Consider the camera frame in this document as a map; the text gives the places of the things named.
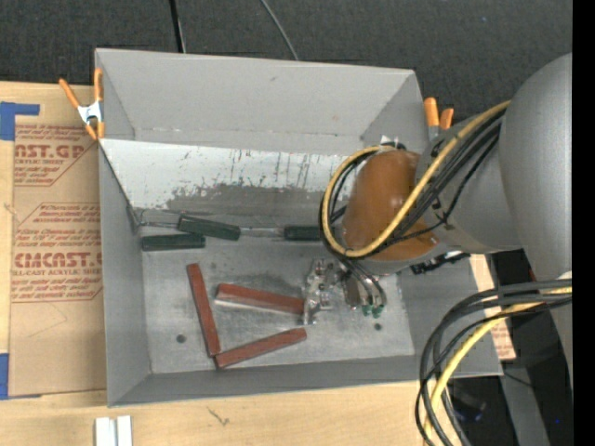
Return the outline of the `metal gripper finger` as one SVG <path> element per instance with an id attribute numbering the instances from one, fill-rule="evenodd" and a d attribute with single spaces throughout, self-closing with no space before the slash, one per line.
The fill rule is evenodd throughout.
<path id="1" fill-rule="evenodd" d="M 317 316 L 321 312 L 332 309 L 332 296 L 329 292 L 316 291 L 309 293 L 303 303 L 302 324 L 313 325 L 317 322 Z"/>
<path id="2" fill-rule="evenodd" d="M 341 268 L 336 260 L 316 258 L 312 261 L 311 270 L 306 276 L 306 291 L 331 291 L 340 281 Z"/>

